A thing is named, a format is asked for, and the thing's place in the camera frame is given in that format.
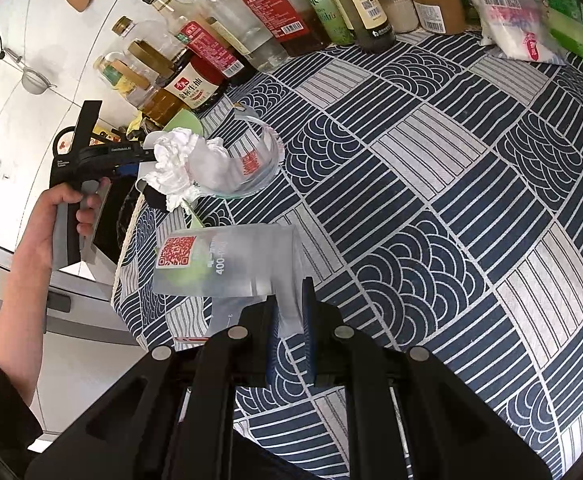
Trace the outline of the person's left forearm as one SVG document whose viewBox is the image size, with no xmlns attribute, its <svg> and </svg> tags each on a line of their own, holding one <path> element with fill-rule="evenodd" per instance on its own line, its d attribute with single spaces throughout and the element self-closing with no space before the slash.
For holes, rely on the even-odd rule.
<svg viewBox="0 0 583 480">
<path fill-rule="evenodd" d="M 22 400 L 34 400 L 43 356 L 43 334 L 51 265 L 16 255 L 0 307 L 0 369 Z"/>
</svg>

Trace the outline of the person's left hand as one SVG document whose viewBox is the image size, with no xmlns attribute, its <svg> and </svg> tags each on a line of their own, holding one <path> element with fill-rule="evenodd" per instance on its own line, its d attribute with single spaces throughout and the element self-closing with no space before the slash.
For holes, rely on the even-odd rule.
<svg viewBox="0 0 583 480">
<path fill-rule="evenodd" d="M 90 195 L 76 191 L 67 183 L 44 191 L 31 211 L 26 230 L 14 253 L 11 274 L 30 275 L 32 278 L 44 272 L 51 274 L 57 209 L 78 204 L 76 232 L 82 237 L 89 237 L 93 234 L 100 212 L 100 192 L 106 185 L 109 185 L 109 180 L 103 178 L 98 190 Z"/>
</svg>

